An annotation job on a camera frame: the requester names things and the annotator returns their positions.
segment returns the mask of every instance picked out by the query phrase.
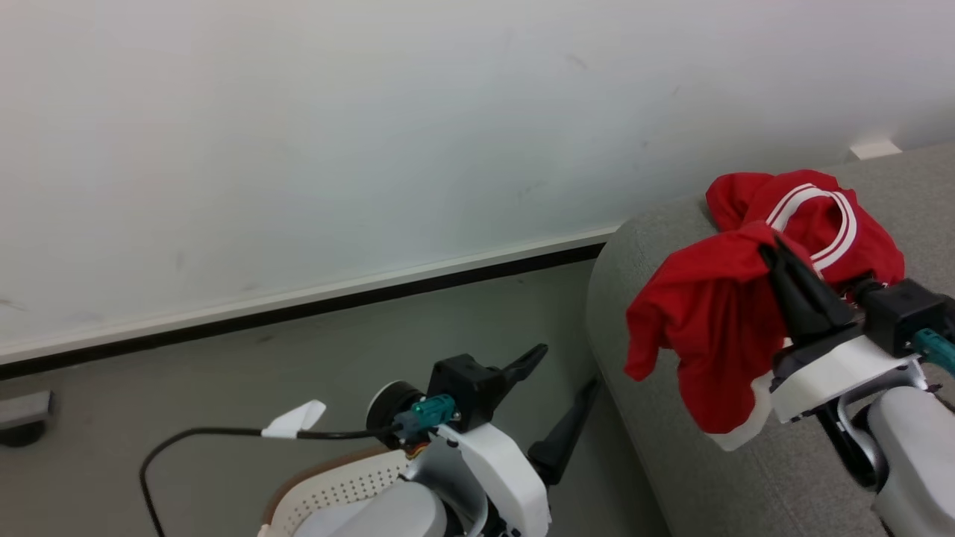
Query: black baseboard trim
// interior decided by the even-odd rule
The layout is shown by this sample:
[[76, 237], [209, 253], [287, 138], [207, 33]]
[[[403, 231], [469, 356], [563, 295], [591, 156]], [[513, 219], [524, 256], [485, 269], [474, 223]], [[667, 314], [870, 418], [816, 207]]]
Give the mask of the black baseboard trim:
[[300, 306], [263, 311], [262, 313], [253, 313], [251, 315], [244, 315], [194, 327], [124, 339], [95, 347], [68, 351], [66, 353], [40, 356], [0, 365], [0, 380], [17, 376], [34, 375], [54, 369], [71, 367], [85, 362], [118, 356], [120, 354], [156, 349], [157, 347], [164, 347], [193, 339], [202, 339], [204, 337], [247, 330], [274, 323], [281, 323], [283, 321], [290, 321], [292, 319], [311, 317], [330, 311], [346, 310], [375, 302], [394, 300], [395, 298], [411, 296], [422, 292], [448, 289], [503, 276], [530, 272], [532, 270], [550, 269], [551, 267], [594, 259], [603, 247], [603, 243], [588, 247], [577, 247], [536, 257], [529, 257], [527, 259], [519, 259], [508, 263], [501, 263], [499, 265], [492, 265], [490, 267], [473, 268], [471, 270], [464, 270], [463, 272], [437, 276], [435, 278], [428, 278], [378, 290], [366, 290], [355, 294], [330, 298], [328, 300], [302, 304]]

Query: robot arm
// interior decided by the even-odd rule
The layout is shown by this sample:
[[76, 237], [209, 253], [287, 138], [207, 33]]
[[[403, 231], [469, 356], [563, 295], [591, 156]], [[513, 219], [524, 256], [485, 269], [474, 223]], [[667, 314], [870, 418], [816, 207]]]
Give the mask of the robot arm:
[[[546, 352], [545, 345], [538, 345], [503, 369], [483, 367], [467, 354], [447, 358], [433, 367], [427, 395], [397, 381], [383, 388], [369, 407], [369, 429], [401, 425], [379, 440], [414, 457], [402, 480], [430, 490], [449, 507], [450, 518], [456, 519], [451, 522], [460, 521], [469, 537], [547, 533], [547, 487], [561, 480], [599, 383], [587, 384], [566, 416], [527, 455], [491, 423], [504, 397]], [[431, 534], [416, 528], [401, 535]]]
[[[955, 371], [950, 299], [911, 280], [871, 280], [855, 311], [782, 243], [761, 251], [793, 345], [774, 358], [777, 417], [816, 417], [873, 509], [897, 537], [955, 535], [955, 414], [920, 362]], [[849, 406], [871, 402], [854, 416]]]

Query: teal connector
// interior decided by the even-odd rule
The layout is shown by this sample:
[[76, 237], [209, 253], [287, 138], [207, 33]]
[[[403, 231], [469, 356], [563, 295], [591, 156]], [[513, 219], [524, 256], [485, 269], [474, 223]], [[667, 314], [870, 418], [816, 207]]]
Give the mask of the teal connector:
[[951, 341], [926, 328], [915, 333], [912, 347], [930, 363], [955, 376], [955, 345]]
[[412, 405], [407, 410], [394, 417], [395, 423], [401, 424], [401, 429], [395, 433], [400, 439], [437, 427], [455, 418], [455, 400], [451, 396], [434, 396]]

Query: white wall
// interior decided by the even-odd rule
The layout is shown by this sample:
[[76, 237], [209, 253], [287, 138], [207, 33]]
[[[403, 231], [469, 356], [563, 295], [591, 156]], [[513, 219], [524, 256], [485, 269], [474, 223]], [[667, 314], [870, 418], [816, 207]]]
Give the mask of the white wall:
[[945, 138], [953, 16], [0, 0], [0, 354], [616, 224], [868, 136]]

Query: black bracket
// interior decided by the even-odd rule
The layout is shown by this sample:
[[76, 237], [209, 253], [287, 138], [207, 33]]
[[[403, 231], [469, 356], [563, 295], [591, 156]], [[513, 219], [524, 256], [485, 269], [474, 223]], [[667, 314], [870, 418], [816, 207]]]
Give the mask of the black bracket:
[[491, 421], [511, 389], [528, 378], [546, 354], [546, 345], [535, 345], [504, 369], [484, 367], [470, 354], [443, 359], [431, 371], [427, 396], [453, 397], [459, 416], [448, 425], [466, 433]]
[[776, 248], [763, 245], [759, 253], [770, 270], [773, 295], [794, 347], [818, 341], [852, 323], [855, 310], [778, 237]]
[[594, 378], [574, 398], [574, 406], [551, 429], [544, 440], [536, 441], [527, 450], [527, 459], [547, 486], [561, 482], [577, 440], [584, 430], [590, 409], [600, 393], [600, 380]]

